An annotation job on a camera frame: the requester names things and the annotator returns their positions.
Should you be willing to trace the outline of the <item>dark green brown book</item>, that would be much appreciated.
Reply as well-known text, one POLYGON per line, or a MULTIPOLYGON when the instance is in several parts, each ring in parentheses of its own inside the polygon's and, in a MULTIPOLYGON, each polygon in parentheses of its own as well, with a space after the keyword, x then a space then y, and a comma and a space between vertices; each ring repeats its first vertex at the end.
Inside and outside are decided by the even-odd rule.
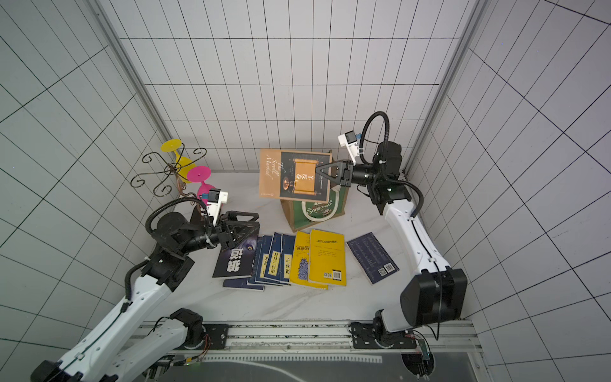
POLYGON ((261 149, 259 195, 278 200, 327 202, 330 181, 316 168, 332 161, 331 153, 261 149))

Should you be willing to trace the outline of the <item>green jute canvas bag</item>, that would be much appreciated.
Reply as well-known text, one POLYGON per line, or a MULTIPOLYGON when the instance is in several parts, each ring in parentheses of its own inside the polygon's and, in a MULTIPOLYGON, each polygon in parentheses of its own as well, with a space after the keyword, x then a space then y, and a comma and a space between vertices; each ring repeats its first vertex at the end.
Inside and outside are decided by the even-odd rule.
POLYGON ((302 231, 345 215, 349 191, 348 187, 334 186, 329 191, 327 202, 281 200, 280 204, 291 231, 302 231))

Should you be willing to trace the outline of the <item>yellow book purple picture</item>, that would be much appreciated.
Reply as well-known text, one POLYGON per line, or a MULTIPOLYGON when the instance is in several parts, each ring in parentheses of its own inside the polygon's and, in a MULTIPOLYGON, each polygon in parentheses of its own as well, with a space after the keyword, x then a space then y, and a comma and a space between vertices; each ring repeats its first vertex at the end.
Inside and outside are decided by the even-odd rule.
POLYGON ((309 270, 310 235, 305 232, 297 232, 291 261, 290 283, 318 290, 327 290, 328 286, 326 284, 310 281, 309 270))

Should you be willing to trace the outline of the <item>yellow book plain cover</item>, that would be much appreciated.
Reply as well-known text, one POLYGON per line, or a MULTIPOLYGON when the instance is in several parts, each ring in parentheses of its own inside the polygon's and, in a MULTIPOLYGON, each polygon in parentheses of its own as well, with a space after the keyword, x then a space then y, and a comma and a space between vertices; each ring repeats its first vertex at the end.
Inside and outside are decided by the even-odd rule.
POLYGON ((345 237, 335 232, 313 229, 310 232, 309 280, 345 287, 345 237))

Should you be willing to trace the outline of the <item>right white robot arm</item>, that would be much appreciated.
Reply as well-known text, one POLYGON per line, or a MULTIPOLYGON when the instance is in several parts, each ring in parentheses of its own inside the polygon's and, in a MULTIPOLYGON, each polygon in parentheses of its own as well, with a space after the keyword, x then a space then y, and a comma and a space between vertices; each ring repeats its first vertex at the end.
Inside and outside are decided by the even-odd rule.
POLYGON ((450 266, 424 228, 418 216, 424 196, 417 186, 400 179, 399 146, 380 143, 372 161, 366 162, 355 135, 338 139, 349 158, 318 166, 316 172, 339 186, 366 186, 372 204, 403 246, 411 271, 399 301, 376 312, 366 345, 396 348, 404 338, 415 341, 415 331, 421 326, 458 320, 468 278, 463 270, 450 266))

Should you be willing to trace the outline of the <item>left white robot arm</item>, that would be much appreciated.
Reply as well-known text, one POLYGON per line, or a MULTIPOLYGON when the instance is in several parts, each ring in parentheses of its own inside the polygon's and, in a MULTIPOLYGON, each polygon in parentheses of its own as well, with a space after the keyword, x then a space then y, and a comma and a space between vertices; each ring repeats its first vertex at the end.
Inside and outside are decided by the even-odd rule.
POLYGON ((204 320, 181 308, 171 313, 138 343, 126 343, 151 312, 184 281, 194 261, 190 253, 221 247, 233 249, 260 227, 257 213, 229 211, 218 221, 199 216, 189 222, 171 201, 148 216, 145 229, 155 240, 148 259, 124 278, 125 296, 81 342, 58 361, 43 361, 32 381, 132 381, 168 352, 200 350, 210 343, 204 320))

